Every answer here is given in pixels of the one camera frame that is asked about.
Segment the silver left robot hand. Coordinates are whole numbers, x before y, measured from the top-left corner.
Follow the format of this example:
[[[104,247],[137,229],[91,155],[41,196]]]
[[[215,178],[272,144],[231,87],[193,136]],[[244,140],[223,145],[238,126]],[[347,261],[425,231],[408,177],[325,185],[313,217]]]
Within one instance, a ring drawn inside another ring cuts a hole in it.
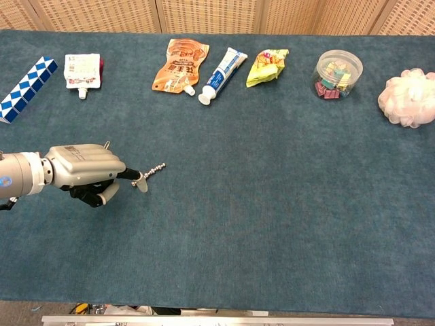
[[[94,208],[114,197],[120,188],[117,179],[132,181],[140,192],[148,190],[145,175],[103,145],[53,146],[45,159],[52,165],[52,185]]]

